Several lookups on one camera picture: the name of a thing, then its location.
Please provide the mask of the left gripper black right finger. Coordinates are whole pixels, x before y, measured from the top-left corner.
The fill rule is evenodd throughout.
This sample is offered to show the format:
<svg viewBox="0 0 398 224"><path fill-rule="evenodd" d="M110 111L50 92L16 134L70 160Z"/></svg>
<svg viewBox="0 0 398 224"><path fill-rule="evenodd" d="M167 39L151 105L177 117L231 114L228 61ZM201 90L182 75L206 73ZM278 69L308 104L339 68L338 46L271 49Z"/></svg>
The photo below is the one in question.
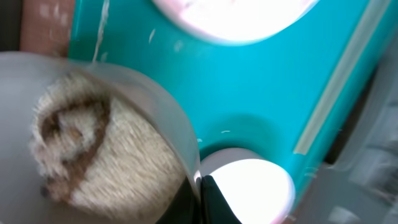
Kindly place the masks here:
<svg viewBox="0 0 398 224"><path fill-rule="evenodd" d="M204 224L241 224L210 175L201 178L201 215Z"/></svg>

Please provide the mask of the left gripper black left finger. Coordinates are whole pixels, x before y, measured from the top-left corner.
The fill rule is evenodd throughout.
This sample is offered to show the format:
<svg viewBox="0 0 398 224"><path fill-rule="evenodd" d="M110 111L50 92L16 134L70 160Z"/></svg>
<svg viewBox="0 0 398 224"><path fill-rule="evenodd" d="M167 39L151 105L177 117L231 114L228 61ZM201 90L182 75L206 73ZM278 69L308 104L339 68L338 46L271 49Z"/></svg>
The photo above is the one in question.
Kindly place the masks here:
<svg viewBox="0 0 398 224"><path fill-rule="evenodd" d="M156 224L201 224L200 204L185 179Z"/></svg>

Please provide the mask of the grey bowl with rice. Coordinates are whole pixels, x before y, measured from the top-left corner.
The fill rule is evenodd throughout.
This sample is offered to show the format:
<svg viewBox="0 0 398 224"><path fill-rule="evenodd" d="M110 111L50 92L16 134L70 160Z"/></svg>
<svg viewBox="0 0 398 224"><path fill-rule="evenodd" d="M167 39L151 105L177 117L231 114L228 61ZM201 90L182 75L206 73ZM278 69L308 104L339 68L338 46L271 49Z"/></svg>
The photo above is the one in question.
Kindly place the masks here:
<svg viewBox="0 0 398 224"><path fill-rule="evenodd" d="M156 223L200 156L183 109L108 63L1 54L1 222Z"/></svg>

